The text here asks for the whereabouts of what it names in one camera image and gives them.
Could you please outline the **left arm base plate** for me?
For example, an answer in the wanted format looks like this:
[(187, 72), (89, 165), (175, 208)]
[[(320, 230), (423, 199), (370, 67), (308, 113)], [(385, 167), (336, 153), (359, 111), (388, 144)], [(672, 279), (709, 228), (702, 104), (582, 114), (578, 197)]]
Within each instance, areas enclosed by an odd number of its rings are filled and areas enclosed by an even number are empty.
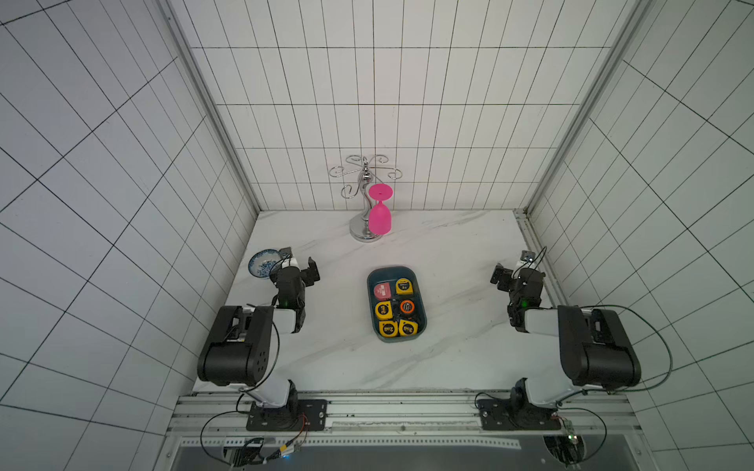
[(319, 432), (325, 429), (327, 400), (290, 400), (283, 407), (251, 405), (247, 416), (249, 432)]

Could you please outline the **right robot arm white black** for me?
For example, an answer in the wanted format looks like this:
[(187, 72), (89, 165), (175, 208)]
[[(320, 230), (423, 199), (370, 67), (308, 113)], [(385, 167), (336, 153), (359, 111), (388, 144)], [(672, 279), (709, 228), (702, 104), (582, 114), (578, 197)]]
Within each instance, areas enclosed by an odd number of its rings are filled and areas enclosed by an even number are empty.
[(641, 366), (617, 312), (605, 307), (541, 306), (545, 274), (524, 264), (498, 264), (490, 283), (509, 295), (511, 326), (526, 335), (551, 337), (557, 359), (522, 378), (503, 401), (514, 427), (546, 429), (557, 405), (588, 391), (616, 392), (638, 385)]

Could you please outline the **pink tape measure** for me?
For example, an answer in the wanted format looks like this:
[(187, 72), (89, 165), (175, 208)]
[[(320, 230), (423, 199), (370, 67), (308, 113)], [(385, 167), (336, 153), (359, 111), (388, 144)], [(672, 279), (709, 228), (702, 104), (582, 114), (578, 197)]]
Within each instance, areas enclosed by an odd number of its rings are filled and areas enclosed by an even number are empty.
[(393, 297), (391, 284), (390, 283), (380, 283), (376, 285), (373, 288), (373, 294), (374, 296), (382, 301), (382, 300), (389, 300)]

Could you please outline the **black orange tape measure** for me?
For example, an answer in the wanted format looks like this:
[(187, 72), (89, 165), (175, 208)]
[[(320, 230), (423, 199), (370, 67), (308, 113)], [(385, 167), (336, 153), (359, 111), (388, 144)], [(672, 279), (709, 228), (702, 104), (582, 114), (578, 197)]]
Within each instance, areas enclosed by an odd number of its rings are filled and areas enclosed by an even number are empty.
[(411, 299), (403, 299), (400, 302), (400, 312), (402, 316), (412, 316), (416, 311), (416, 305)]

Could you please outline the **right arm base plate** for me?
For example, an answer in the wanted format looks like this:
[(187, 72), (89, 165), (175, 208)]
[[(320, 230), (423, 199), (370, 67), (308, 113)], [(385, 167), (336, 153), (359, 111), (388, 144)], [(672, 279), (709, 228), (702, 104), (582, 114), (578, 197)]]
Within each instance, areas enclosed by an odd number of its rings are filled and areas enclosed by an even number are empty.
[(510, 400), (481, 398), (476, 401), (481, 427), (485, 431), (559, 431), (556, 410), (524, 402), (513, 405)]

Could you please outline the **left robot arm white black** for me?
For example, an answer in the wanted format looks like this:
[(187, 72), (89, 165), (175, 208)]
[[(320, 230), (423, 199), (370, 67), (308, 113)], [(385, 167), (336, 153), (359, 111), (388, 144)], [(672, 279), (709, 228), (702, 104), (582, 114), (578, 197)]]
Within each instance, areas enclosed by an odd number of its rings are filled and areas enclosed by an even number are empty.
[(275, 263), (269, 278), (277, 292), (267, 305), (224, 305), (198, 357), (198, 380), (240, 386), (249, 398), (249, 429), (286, 430), (304, 418), (293, 381), (275, 372), (282, 335), (300, 333), (306, 321), (306, 289), (320, 281), (316, 262)]

